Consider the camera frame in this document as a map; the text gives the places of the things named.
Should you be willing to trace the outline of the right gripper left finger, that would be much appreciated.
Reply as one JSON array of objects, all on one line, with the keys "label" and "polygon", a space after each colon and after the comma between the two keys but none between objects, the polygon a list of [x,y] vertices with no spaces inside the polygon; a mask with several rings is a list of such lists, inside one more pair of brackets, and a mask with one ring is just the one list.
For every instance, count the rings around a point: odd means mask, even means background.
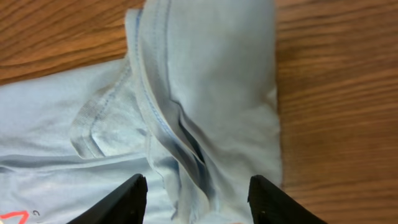
[{"label": "right gripper left finger", "polygon": [[146,178],[135,174],[68,224],[142,224],[147,191]]}]

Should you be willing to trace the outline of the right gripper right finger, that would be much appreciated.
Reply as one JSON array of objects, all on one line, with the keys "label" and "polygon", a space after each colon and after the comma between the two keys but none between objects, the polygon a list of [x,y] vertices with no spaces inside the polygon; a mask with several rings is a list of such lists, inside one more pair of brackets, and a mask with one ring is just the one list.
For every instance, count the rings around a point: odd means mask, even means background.
[{"label": "right gripper right finger", "polygon": [[251,177],[248,203],[254,224],[326,224],[262,175]]}]

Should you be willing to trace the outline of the light blue printed t-shirt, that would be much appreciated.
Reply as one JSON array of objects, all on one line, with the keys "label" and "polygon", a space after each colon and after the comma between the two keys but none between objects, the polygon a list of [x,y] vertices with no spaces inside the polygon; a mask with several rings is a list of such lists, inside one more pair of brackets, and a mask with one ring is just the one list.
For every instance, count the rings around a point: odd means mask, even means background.
[{"label": "light blue printed t-shirt", "polygon": [[134,174],[145,223],[251,223],[282,183],[272,0],[147,1],[124,58],[1,87],[1,220],[67,223]]}]

